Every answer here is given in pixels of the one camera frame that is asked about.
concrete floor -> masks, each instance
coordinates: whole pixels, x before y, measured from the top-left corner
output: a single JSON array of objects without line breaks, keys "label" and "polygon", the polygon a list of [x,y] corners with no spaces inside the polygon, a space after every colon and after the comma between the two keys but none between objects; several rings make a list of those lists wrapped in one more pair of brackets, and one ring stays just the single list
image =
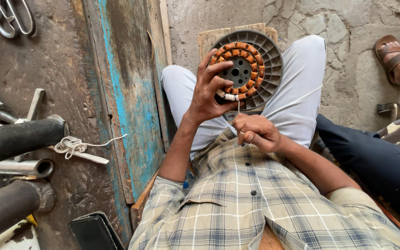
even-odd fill
[{"label": "concrete floor", "polygon": [[264,22],[279,48],[316,34],[327,41],[320,112],[334,123],[377,131],[389,123],[377,103],[399,102],[371,48],[386,34],[400,40],[400,0],[168,0],[172,58],[196,73],[199,32]]}]

forearm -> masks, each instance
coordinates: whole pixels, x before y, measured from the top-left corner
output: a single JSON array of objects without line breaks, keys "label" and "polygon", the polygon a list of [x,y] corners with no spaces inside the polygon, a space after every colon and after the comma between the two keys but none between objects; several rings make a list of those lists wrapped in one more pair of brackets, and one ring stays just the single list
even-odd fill
[{"label": "forearm", "polygon": [[174,140],[160,166],[158,176],[175,182],[184,182],[192,141],[198,127],[199,124],[194,122],[188,113],[183,116]]},{"label": "forearm", "polygon": [[318,188],[322,195],[345,187],[361,190],[353,179],[324,157],[286,136],[282,135],[282,141],[281,153]]}]

sandal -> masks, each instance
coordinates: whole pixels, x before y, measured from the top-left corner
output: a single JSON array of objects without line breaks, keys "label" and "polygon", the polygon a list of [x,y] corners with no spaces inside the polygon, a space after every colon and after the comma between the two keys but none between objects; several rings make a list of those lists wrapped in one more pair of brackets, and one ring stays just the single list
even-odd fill
[{"label": "sandal", "polygon": [[390,47],[387,43],[399,42],[396,37],[392,35],[386,35],[379,38],[376,41],[374,46],[374,52],[376,54],[377,59],[379,59],[380,63],[385,69],[387,73],[387,79],[391,84],[396,84],[393,69],[400,63],[400,54],[393,56],[387,62],[384,62],[384,58],[388,53],[400,52],[400,46]]}]

metal tube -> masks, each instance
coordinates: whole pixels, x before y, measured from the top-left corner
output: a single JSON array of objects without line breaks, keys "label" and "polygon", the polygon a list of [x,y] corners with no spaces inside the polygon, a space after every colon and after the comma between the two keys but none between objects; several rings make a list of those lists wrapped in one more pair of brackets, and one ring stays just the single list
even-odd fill
[{"label": "metal tube", "polygon": [[0,189],[0,234],[35,211],[53,208],[55,195],[46,181],[15,181]]},{"label": "metal tube", "polygon": [[42,120],[0,126],[0,162],[59,143],[69,135],[58,115]]},{"label": "metal tube", "polygon": [[52,173],[53,166],[53,161],[47,158],[22,162],[5,160],[0,162],[0,174],[35,175],[44,178]]}]

dark trousers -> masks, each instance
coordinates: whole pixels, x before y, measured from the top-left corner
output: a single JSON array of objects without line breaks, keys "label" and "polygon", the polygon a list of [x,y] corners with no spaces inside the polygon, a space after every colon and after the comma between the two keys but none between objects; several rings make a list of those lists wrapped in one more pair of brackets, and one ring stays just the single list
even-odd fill
[{"label": "dark trousers", "polygon": [[400,146],[381,140],[378,133],[334,125],[321,114],[316,120],[316,131],[341,167],[400,215]]}]

